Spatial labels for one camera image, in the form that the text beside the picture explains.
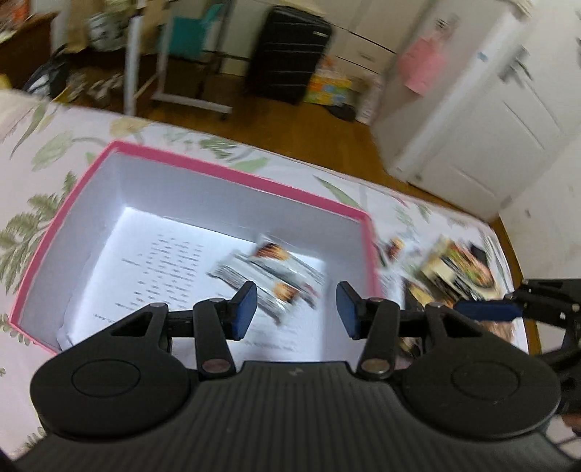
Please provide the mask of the small white snack bar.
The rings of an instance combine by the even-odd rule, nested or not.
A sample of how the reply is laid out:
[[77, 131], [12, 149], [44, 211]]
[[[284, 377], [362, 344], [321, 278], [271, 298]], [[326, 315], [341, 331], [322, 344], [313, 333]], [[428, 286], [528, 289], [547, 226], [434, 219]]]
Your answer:
[[383, 246], [385, 256], [389, 263], [394, 263], [398, 261], [404, 254], [406, 248], [406, 242], [400, 237], [392, 237]]

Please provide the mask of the colourful cardboard box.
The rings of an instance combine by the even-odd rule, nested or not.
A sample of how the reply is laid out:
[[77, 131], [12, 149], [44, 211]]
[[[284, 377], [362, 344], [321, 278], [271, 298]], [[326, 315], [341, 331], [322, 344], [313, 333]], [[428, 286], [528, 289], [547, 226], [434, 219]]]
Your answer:
[[342, 105], [348, 98], [352, 81], [332, 69], [317, 70], [310, 79], [303, 101], [322, 106]]

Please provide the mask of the pink cardboard box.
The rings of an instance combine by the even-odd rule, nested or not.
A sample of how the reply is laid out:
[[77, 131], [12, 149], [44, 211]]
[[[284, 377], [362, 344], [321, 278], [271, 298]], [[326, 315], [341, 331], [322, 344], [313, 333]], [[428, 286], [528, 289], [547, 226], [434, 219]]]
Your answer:
[[336, 311], [336, 286], [363, 297], [380, 284], [369, 216], [245, 172], [116, 142], [75, 185], [46, 230], [17, 292], [11, 322], [59, 352], [145, 305], [189, 310], [231, 296], [210, 275], [232, 252], [273, 237], [323, 275], [315, 304], [275, 320], [263, 311], [231, 344], [237, 362], [357, 362]]

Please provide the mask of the white blue snack bar packet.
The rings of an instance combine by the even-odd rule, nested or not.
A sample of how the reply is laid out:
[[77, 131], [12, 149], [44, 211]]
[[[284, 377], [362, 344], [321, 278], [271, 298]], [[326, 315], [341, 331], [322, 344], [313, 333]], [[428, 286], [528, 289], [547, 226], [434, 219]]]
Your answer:
[[240, 251], [232, 251], [217, 261], [208, 275], [222, 280], [236, 290], [241, 289], [246, 282], [253, 282], [257, 288], [259, 308], [277, 322], [284, 322], [296, 310], [296, 303], [299, 301], [298, 289], [278, 275], [252, 263]]

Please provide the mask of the cream noodle snack bag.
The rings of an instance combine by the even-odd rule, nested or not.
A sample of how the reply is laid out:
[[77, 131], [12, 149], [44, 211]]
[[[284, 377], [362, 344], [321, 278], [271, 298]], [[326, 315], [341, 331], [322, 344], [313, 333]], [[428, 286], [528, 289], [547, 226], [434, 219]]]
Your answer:
[[469, 248], [440, 237], [419, 273], [454, 301], [488, 301], [501, 294], [491, 270]]

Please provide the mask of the teal bag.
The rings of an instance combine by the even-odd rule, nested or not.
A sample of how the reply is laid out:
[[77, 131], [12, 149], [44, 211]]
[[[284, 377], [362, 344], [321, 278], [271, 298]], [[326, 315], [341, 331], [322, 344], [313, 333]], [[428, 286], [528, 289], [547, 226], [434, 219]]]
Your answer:
[[202, 18], [174, 17], [169, 40], [169, 54], [197, 60], [201, 57], [206, 36], [224, 5], [213, 4]]

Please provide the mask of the white door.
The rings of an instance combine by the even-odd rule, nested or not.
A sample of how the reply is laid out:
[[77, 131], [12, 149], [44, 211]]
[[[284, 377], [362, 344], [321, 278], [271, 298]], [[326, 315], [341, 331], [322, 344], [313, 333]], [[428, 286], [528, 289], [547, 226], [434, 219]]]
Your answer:
[[490, 220], [579, 128], [580, 4], [542, 1], [527, 32], [412, 182]]

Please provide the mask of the white rolling side table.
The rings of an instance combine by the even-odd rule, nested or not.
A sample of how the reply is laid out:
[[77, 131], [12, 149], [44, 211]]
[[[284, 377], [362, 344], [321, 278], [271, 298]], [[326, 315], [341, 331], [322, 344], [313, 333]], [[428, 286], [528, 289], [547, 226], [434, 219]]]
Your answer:
[[[151, 86], [155, 90], [151, 96], [153, 103], [172, 103], [202, 110], [216, 112], [220, 119], [226, 119], [231, 115], [231, 106], [205, 100], [203, 95], [207, 86], [207, 81], [211, 76], [220, 72], [223, 61], [227, 58], [224, 52], [224, 40], [227, 35], [227, 27], [231, 22], [231, 12], [234, 2], [232, 1], [210, 1], [207, 10], [213, 5], [222, 3], [224, 7], [220, 15], [213, 22], [203, 46], [203, 52], [199, 59], [188, 60], [169, 54], [169, 40], [172, 32], [172, 20], [177, 17], [174, 14], [173, 1], [164, 1], [162, 11], [166, 14], [166, 21], [161, 26], [161, 39], [158, 44], [158, 57], [155, 63], [155, 72], [145, 81], [139, 84], [139, 70], [141, 60], [141, 29], [145, 18], [147, 3], [145, 1], [132, 1], [130, 3], [133, 11], [129, 17], [129, 27], [125, 54], [124, 82], [123, 82], [123, 113], [127, 116], [135, 116], [138, 99]], [[190, 95], [169, 93], [166, 90], [167, 71], [170, 59], [176, 59], [181, 64], [188, 64], [194, 68], [198, 77], [194, 80], [194, 92]]]

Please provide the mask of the white wardrobe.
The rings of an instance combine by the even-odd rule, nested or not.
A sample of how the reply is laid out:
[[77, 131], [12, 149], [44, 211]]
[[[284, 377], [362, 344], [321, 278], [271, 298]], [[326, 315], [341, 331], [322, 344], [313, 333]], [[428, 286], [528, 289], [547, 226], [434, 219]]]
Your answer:
[[362, 78], [392, 66], [433, 2], [319, 1], [317, 5], [334, 29], [328, 55], [343, 74]]

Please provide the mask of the black biscuit packet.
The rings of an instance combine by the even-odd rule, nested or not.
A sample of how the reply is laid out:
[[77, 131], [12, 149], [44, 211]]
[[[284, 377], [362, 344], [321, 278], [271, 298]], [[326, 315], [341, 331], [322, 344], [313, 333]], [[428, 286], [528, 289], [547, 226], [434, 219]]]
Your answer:
[[[454, 300], [443, 294], [438, 289], [429, 289], [426, 285], [419, 284], [406, 278], [404, 284], [405, 309], [414, 312], [423, 312], [429, 303], [439, 303], [452, 308]], [[422, 355], [422, 341], [419, 338], [404, 337], [401, 341], [401, 349], [406, 357], [417, 359]]]

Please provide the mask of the black suitcase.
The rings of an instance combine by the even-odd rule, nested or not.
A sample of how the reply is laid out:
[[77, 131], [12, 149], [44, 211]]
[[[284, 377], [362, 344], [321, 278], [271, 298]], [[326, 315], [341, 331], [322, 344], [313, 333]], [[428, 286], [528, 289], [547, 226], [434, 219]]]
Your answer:
[[244, 92], [302, 102], [332, 35], [333, 27], [324, 18], [291, 6], [272, 7], [250, 56]]

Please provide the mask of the pink hanging cloth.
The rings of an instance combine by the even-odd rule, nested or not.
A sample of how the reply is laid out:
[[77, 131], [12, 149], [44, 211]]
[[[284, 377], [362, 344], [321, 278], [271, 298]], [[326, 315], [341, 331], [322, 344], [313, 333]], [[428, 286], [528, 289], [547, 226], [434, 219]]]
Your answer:
[[448, 31], [449, 24], [439, 20], [429, 33], [417, 38], [398, 59], [399, 78], [412, 93], [425, 96], [438, 78], [446, 62], [443, 47]]

